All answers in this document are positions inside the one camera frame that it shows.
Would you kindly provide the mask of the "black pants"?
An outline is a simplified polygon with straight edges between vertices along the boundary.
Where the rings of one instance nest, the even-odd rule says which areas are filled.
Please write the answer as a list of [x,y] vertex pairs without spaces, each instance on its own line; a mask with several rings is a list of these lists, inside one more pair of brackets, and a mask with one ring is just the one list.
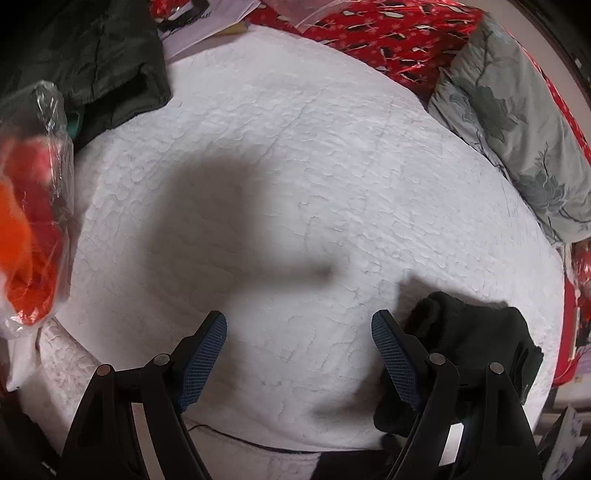
[[500,364],[521,404],[525,404],[543,363],[522,313],[515,307],[472,305],[437,291],[420,300],[399,324],[387,310],[372,318],[372,337],[385,362],[380,399],[374,413],[377,430],[407,437],[429,397],[425,369],[414,362],[441,354],[460,373],[454,421],[476,406],[478,373]]

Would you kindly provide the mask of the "red bedside cloth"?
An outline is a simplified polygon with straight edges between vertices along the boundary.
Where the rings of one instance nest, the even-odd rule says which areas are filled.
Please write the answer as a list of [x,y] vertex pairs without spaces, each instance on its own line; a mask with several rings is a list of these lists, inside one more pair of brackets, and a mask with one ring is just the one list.
[[570,382],[578,365],[576,336],[578,330],[578,303],[573,283],[565,278],[564,280],[564,314],[562,321],[562,332],[559,346],[558,359],[553,387],[560,387]]

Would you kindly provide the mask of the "bagged plush toys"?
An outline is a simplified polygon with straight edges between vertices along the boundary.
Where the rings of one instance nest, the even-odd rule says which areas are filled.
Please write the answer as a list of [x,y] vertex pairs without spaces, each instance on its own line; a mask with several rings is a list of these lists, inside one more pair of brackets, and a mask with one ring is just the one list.
[[567,248],[567,276],[579,296],[590,300],[591,247],[590,239],[573,243]]

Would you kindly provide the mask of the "orange item in plastic bag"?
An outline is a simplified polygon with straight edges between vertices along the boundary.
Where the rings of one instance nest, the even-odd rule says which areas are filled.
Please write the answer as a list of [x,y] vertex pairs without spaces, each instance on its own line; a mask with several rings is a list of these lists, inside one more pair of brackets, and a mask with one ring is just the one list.
[[39,81],[1,100],[1,336],[30,334],[68,294],[73,144]]

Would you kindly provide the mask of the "white quilted mattress cover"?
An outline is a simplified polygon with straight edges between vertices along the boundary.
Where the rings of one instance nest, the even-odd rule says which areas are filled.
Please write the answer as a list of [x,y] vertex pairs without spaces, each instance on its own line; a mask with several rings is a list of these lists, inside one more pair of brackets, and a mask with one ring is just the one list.
[[380,444],[370,319],[444,291],[518,308],[557,361],[562,263],[513,185],[408,89],[263,27],[169,67],[173,96],[75,158],[67,301],[11,343],[10,386],[61,449],[95,368],[140,367],[212,310],[228,339],[185,419],[216,479],[308,479]]

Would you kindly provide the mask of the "grey floral pillow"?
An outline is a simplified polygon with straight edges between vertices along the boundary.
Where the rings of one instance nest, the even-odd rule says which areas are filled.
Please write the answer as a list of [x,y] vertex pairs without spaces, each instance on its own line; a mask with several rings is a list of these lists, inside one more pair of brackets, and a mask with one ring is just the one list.
[[590,236],[590,163],[522,46],[490,15],[442,70],[429,113],[518,190],[548,240]]

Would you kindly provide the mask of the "dark green jacket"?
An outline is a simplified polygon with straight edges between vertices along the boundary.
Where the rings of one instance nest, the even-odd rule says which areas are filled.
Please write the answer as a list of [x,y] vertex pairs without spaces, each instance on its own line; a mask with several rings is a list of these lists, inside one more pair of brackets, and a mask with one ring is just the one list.
[[38,81],[64,99],[74,148],[171,98],[145,1],[4,1],[1,94]]

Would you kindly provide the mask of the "red patterned quilt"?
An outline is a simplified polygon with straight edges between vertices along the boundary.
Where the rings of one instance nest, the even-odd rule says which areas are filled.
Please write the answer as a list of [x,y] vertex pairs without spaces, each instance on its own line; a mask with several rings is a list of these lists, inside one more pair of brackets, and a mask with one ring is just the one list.
[[[189,1],[153,1],[158,22]],[[585,153],[588,127],[577,123],[587,103],[546,38],[506,1],[259,1],[238,24],[283,30],[352,56],[428,100],[441,69],[468,42],[486,12],[508,21],[508,32],[546,79]]]

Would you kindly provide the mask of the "white paper sheets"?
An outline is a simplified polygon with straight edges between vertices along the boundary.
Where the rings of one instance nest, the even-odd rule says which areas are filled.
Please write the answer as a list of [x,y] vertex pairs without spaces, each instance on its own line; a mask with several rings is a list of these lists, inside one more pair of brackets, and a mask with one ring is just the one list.
[[157,22],[164,59],[170,60],[222,30],[238,24],[259,1],[189,1]]

